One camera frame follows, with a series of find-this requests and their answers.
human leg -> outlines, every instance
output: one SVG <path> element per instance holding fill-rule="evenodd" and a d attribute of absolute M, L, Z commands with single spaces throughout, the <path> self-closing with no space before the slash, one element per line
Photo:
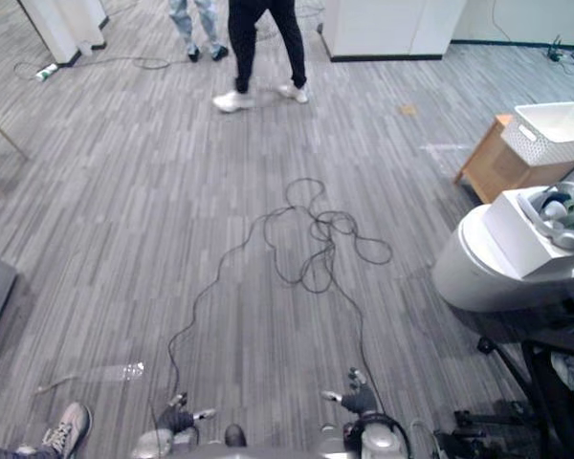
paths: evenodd
<path fill-rule="evenodd" d="M 232 48 L 236 54 L 238 75 L 234 82 L 235 91 L 229 91 L 212 100 L 212 103 L 223 112 L 232 113 L 254 106 L 254 100 L 248 92 L 255 56 L 255 22 L 265 10 L 264 0 L 230 0 L 228 29 Z"/>
<path fill-rule="evenodd" d="M 292 81 L 296 88 L 301 89 L 306 83 L 306 68 L 304 65 L 304 43 L 296 18 L 295 0 L 274 0 L 270 7 L 278 30 L 285 42 L 287 55 L 292 68 Z"/>
<path fill-rule="evenodd" d="M 206 32 L 210 42 L 210 54 L 214 60 L 220 60 L 228 55 L 228 49 L 219 43 L 219 35 L 217 33 L 217 7 L 214 0 L 193 0 L 198 12 L 200 13 L 200 20 L 202 27 Z"/>
<path fill-rule="evenodd" d="M 185 40 L 188 55 L 196 55 L 197 60 L 199 52 L 198 47 L 191 37 L 193 26 L 191 23 L 191 16 L 188 14 L 188 0 L 168 0 L 168 4 L 170 5 L 170 12 L 168 15 L 172 18 L 172 21 L 174 21 L 179 35 L 181 35 Z"/>
<path fill-rule="evenodd" d="M 47 430 L 39 448 L 20 447 L 17 451 L 0 448 L 0 459 L 70 459 L 91 425 L 89 408 L 83 404 L 70 404 L 59 425 Z"/>
<path fill-rule="evenodd" d="M 230 18 L 228 29 L 230 42 L 236 54 L 238 76 L 236 91 L 245 94 L 249 91 L 249 79 L 253 72 L 255 56 L 255 22 L 259 20 L 266 8 L 259 0 L 230 0 Z"/>

shoelace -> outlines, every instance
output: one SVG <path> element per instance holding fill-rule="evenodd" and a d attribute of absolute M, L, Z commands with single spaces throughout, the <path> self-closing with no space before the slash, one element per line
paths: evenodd
<path fill-rule="evenodd" d="M 53 430 L 49 430 L 45 436 L 43 445 L 55 449 L 57 452 L 62 453 L 66 446 L 66 439 L 72 430 L 71 424 L 59 423 L 59 426 Z"/>

white box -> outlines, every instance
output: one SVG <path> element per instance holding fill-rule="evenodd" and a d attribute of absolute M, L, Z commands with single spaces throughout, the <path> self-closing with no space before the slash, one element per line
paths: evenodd
<path fill-rule="evenodd" d="M 483 217 L 483 223 L 522 277 L 574 269 L 574 252 L 554 246 L 539 234 L 517 203 L 518 194 L 531 196 L 544 189 L 545 186 L 535 186 L 503 191 Z"/>
<path fill-rule="evenodd" d="M 518 105 L 501 137 L 529 165 L 574 162 L 574 102 Z"/>

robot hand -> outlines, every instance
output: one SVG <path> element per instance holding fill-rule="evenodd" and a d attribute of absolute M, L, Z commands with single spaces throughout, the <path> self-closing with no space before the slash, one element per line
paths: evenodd
<path fill-rule="evenodd" d="M 177 434 L 193 427 L 196 421 L 211 418 L 216 414 L 214 409 L 205 409 L 193 414 L 189 413 L 185 410 L 187 402 L 187 392 L 176 395 L 157 420 L 157 428 L 166 428 Z"/>
<path fill-rule="evenodd" d="M 187 392 L 178 394 L 160 415 L 154 430 L 144 433 L 130 457 L 133 459 L 154 459 L 169 455 L 175 442 L 175 435 L 194 426 L 196 421 L 215 415 L 214 409 L 189 413 L 185 409 Z"/>
<path fill-rule="evenodd" d="M 363 416 L 368 413 L 377 412 L 378 406 L 372 388 L 367 383 L 364 373 L 357 368 L 351 367 L 348 372 L 351 380 L 350 387 L 353 392 L 340 395 L 336 392 L 323 390 L 321 396 L 330 402 L 337 402 L 348 409 L 351 413 Z"/>

wooden side table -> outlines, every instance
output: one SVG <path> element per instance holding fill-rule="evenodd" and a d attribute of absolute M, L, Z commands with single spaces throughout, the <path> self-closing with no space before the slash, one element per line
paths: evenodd
<path fill-rule="evenodd" d="M 512 115 L 497 115 L 474 153 L 459 169 L 453 182 L 465 176 L 480 200 L 491 203 L 506 189 L 552 185 L 574 168 L 574 162 L 529 165 L 506 144 L 501 133 Z"/>

